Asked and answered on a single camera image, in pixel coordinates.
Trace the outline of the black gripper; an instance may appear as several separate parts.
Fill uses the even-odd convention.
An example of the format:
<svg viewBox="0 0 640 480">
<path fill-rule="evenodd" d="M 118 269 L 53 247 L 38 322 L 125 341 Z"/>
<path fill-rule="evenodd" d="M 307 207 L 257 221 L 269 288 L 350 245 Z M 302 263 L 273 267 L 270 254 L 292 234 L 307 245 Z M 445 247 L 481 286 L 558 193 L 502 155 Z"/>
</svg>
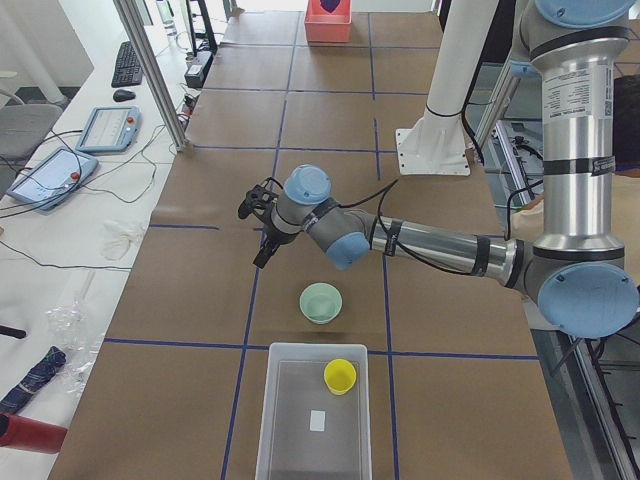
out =
<svg viewBox="0 0 640 480">
<path fill-rule="evenodd" d="M 275 255 L 281 245 L 295 240 L 294 233 L 288 233 L 283 227 L 277 227 L 272 215 L 276 212 L 278 195 L 264 186 L 255 185 L 246 192 L 245 199 L 240 203 L 237 213 L 240 219 L 254 215 L 263 225 L 264 239 L 253 260 L 253 264 L 263 269 Z"/>
</svg>

